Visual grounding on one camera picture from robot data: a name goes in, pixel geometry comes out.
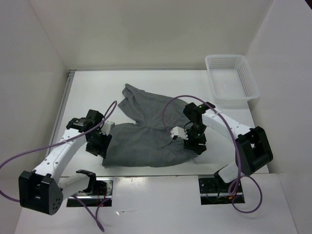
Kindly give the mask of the grey shorts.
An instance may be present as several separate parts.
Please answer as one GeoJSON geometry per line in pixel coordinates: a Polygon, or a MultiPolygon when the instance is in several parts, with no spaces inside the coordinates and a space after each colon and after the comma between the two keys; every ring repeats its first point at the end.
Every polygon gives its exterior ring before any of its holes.
{"type": "Polygon", "coordinates": [[[182,139],[172,140],[168,129],[183,127],[189,120],[186,102],[148,93],[126,84],[119,109],[134,123],[116,125],[103,160],[104,167],[169,167],[198,155],[184,148],[182,139]]]}

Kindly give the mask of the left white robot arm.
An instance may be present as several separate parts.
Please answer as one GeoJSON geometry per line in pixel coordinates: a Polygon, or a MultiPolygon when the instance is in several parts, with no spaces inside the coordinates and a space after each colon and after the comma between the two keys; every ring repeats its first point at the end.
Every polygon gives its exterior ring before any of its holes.
{"type": "Polygon", "coordinates": [[[78,192],[91,195],[97,190],[94,172],[77,170],[72,176],[60,177],[76,152],[86,147],[86,152],[106,157],[115,123],[105,121],[103,114],[89,110],[86,117],[73,118],[66,125],[61,140],[33,171],[23,171],[19,176],[19,203],[22,207],[54,215],[62,201],[78,192]]]}

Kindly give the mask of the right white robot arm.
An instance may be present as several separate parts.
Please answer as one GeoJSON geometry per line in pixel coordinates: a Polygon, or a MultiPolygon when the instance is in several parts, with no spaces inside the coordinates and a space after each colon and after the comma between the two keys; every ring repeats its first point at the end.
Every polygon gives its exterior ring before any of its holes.
{"type": "Polygon", "coordinates": [[[207,127],[235,142],[235,161],[214,173],[214,186],[218,191],[226,191],[238,175],[250,176],[273,160],[263,128],[241,124],[204,104],[196,106],[190,103],[185,106],[183,113],[192,123],[190,129],[186,130],[184,148],[197,155],[206,151],[204,132],[207,127]]]}

